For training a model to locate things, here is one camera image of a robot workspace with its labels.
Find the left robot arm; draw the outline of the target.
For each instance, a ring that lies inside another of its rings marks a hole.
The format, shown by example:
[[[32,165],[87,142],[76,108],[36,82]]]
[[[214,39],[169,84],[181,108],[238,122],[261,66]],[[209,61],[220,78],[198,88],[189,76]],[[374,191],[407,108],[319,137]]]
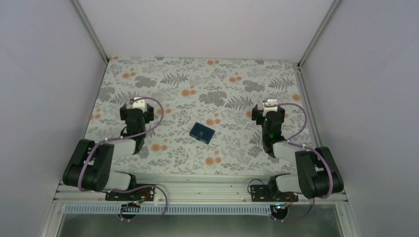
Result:
[[[118,190],[126,200],[137,195],[138,187],[133,183],[133,175],[112,171],[114,158],[130,156],[140,152],[145,134],[129,138],[146,131],[145,125],[154,120],[154,108],[149,105],[133,105],[120,108],[121,120],[126,123],[116,140],[98,144],[93,140],[81,139],[67,164],[62,181],[65,185],[81,187],[90,191]]]

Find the blue card holder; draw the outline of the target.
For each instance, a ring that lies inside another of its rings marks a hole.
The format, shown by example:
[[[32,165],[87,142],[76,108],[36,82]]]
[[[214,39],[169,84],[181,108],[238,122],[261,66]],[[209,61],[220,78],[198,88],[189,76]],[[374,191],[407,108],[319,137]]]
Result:
[[[215,130],[196,122],[189,132],[189,136],[201,141],[205,144],[209,144],[215,134]]]

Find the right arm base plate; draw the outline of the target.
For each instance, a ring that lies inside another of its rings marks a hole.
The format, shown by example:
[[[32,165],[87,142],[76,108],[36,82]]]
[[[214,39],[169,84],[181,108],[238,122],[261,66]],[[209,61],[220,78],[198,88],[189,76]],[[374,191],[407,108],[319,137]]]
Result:
[[[267,185],[250,185],[248,192],[252,202],[298,202],[297,195],[291,192],[271,191]]]

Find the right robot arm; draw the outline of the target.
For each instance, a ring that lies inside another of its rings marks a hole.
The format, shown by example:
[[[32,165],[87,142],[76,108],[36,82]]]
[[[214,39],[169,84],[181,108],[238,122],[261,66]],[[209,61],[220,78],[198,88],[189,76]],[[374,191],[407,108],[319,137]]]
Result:
[[[274,201],[291,201],[294,194],[308,199],[327,198],[342,192],[344,182],[331,150],[322,146],[312,148],[297,144],[293,137],[282,135],[285,109],[276,100],[266,100],[262,108],[254,106],[251,118],[261,126],[262,147],[272,158],[283,159],[296,166],[296,172],[270,177],[268,196]]]

